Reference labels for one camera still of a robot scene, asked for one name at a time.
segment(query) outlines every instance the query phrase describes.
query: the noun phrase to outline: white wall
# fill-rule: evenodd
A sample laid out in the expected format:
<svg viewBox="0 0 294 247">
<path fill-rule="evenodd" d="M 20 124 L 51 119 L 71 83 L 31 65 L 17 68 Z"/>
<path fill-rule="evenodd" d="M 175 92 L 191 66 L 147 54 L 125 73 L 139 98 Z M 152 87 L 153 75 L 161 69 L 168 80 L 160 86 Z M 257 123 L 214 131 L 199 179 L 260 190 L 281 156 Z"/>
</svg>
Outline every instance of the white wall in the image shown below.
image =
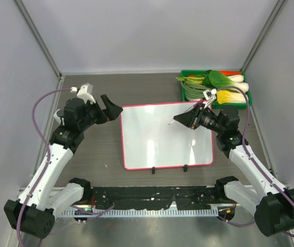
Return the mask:
<svg viewBox="0 0 294 247">
<path fill-rule="evenodd" d="M 35 166 L 40 141 L 31 123 L 33 103 L 53 90 L 57 78 L 14 3 L 0 0 L 0 246 L 6 246 L 10 226 L 3 211 L 26 186 Z M 45 124 L 51 100 L 37 117 Z"/>
<path fill-rule="evenodd" d="M 24 0 L 63 73 L 241 68 L 276 0 Z"/>
<path fill-rule="evenodd" d="M 294 1 L 285 5 L 246 75 L 274 169 L 294 187 Z"/>
</svg>

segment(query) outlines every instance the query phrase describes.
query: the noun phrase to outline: carrot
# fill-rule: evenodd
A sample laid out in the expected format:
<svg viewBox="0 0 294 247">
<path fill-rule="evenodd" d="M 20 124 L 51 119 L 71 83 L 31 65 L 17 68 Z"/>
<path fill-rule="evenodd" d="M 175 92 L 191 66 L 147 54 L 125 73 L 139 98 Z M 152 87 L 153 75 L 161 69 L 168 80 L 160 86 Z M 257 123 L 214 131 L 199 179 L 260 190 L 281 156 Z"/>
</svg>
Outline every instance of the carrot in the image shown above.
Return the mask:
<svg viewBox="0 0 294 247">
<path fill-rule="evenodd" d="M 241 75 L 240 71 L 227 71 L 227 70 L 218 70 L 218 71 L 224 74 L 225 76 Z"/>
</svg>

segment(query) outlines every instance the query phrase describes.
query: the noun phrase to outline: yellow vegetable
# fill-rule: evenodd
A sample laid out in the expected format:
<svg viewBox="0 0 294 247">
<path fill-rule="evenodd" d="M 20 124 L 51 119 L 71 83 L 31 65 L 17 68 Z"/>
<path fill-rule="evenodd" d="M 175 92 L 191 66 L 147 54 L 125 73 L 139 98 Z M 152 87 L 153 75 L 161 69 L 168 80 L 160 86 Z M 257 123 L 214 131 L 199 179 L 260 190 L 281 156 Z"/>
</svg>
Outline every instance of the yellow vegetable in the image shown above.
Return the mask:
<svg viewBox="0 0 294 247">
<path fill-rule="evenodd" d="M 245 98 L 241 93 L 230 92 L 221 90 L 217 93 L 218 103 L 246 103 Z"/>
</svg>

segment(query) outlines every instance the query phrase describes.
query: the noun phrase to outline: gray wall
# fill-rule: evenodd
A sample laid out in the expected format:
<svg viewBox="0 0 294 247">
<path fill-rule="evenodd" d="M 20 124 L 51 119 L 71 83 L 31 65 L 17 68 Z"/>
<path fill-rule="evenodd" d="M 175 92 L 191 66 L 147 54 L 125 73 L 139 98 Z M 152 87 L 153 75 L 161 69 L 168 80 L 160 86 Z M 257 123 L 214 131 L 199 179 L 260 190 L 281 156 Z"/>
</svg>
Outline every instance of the gray wall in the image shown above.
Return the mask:
<svg viewBox="0 0 294 247">
<path fill-rule="evenodd" d="M 15 5 L 0 0 L 0 246 L 6 246 L 9 223 L 3 207 L 15 199 L 32 173 L 40 141 L 31 123 L 33 103 L 53 90 L 57 78 Z M 50 100 L 37 113 L 45 125 Z"/>
<path fill-rule="evenodd" d="M 64 73 L 242 67 L 276 0 L 23 0 Z"/>
<path fill-rule="evenodd" d="M 294 1 L 285 5 L 246 74 L 277 176 L 294 187 Z"/>
</svg>

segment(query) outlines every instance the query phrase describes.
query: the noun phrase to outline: gray tabletop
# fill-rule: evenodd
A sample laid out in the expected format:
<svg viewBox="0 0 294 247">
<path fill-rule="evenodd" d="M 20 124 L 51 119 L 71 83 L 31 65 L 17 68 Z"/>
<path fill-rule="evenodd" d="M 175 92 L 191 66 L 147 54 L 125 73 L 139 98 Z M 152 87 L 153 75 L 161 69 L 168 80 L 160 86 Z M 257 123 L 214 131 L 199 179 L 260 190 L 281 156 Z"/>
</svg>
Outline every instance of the gray tabletop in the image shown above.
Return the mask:
<svg viewBox="0 0 294 247">
<path fill-rule="evenodd" d="M 176 102 L 181 101 L 181 90 L 176 76 L 179 74 L 66 76 L 63 87 L 93 84 L 93 95 L 99 102 L 99 96 L 107 94 L 119 106 Z M 63 108 L 71 97 L 72 94 L 62 93 L 58 108 Z M 246 114 L 246 110 L 239 111 L 241 131 Z M 237 177 L 243 184 L 249 184 L 242 172 L 217 147 L 214 148 L 214 163 L 210 166 L 189 167 L 188 172 L 183 172 L 182 168 L 157 169 L 152 175 L 150 170 L 128 171 L 124 168 L 119 119 L 92 126 L 84 135 L 84 141 L 63 169 L 56 186 L 63 187 L 74 177 L 87 179 L 93 186 L 214 185 L 217 179 L 230 175 Z M 260 161 L 266 164 L 252 119 L 247 140 Z"/>
</svg>

